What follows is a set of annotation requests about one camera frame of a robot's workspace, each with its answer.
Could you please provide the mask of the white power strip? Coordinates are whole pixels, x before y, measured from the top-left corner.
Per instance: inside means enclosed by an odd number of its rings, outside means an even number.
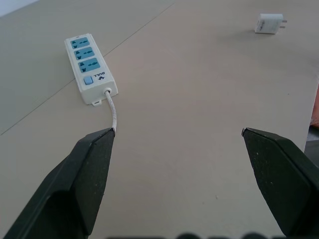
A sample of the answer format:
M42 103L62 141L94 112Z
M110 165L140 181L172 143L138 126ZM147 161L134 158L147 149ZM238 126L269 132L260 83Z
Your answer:
M118 94L114 77L91 34L68 38L64 43L85 104L100 105L107 98L106 91L111 97Z

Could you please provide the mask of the white plug adapter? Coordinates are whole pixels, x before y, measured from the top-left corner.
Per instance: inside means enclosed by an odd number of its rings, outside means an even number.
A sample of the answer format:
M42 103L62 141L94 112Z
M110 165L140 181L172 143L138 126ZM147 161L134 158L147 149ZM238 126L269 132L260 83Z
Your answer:
M282 14L261 13L254 31L256 34L276 34L280 28L286 27L282 24L287 22Z

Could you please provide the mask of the orange-brown object beside table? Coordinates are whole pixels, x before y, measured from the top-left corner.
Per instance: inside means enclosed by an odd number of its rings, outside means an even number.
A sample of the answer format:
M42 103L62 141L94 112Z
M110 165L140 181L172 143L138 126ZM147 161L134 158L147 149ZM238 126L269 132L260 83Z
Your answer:
M310 125L319 129L319 85L315 98Z

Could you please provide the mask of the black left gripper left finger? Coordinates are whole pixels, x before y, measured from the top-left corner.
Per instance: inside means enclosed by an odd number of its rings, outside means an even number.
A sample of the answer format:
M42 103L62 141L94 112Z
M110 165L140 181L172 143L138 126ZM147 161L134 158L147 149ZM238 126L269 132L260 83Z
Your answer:
M41 182L3 239L87 239L104 196L113 128L86 135Z

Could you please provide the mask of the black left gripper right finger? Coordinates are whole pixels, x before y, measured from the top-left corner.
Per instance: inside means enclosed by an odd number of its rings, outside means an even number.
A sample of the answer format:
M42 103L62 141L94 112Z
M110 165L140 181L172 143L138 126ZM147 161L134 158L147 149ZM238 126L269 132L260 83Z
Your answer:
M244 128L257 185L287 237L319 237L319 167L289 139Z

